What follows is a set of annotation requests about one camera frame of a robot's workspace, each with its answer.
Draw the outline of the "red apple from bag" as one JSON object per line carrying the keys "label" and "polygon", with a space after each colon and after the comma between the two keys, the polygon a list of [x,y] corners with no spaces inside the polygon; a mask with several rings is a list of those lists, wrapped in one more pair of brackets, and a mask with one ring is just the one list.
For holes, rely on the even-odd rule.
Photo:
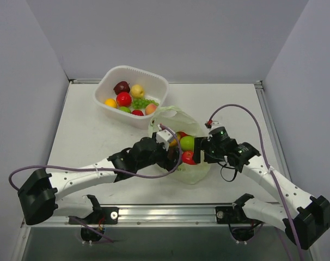
{"label": "red apple from bag", "polygon": [[194,161],[194,152],[193,151],[184,151],[182,153],[182,162],[188,165],[196,165],[197,163]]}

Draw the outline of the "light green plastic bag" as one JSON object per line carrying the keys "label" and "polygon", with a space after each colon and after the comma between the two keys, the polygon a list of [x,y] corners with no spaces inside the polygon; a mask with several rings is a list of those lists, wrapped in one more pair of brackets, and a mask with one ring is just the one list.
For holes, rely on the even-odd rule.
{"label": "light green plastic bag", "polygon": [[[159,130],[158,125],[163,124],[174,132],[184,132],[194,137],[205,136],[200,124],[190,115],[176,106],[161,107],[155,111],[148,125],[148,134]],[[169,177],[185,184],[196,184],[210,171],[210,165],[201,161],[197,165],[182,163]]]}

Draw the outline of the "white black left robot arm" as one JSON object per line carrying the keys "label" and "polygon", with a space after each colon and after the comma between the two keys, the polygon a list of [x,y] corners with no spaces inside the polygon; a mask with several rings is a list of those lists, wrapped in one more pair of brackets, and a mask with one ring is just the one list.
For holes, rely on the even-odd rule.
{"label": "white black left robot arm", "polygon": [[181,148],[145,137],[91,166],[60,167],[59,172],[50,173],[45,167],[37,167],[17,195],[27,225],[40,224],[54,215],[76,216],[87,223],[96,223],[101,217],[96,197],[86,195],[69,202],[68,195],[99,184],[138,177],[139,170],[151,165],[172,173],[181,162]]}

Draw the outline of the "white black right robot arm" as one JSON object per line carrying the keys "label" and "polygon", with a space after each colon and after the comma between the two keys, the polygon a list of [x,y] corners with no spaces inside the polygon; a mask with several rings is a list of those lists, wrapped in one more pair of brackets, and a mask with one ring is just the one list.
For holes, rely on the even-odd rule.
{"label": "white black right robot arm", "polygon": [[250,178],[267,191],[280,205],[262,202],[244,194],[233,203],[232,215],[238,222],[259,220],[284,231],[287,237],[309,249],[330,228],[330,203],[324,196],[315,197],[273,167],[251,144],[238,144],[224,127],[209,132],[208,137],[194,140],[193,160],[198,163],[227,163],[236,172]]}

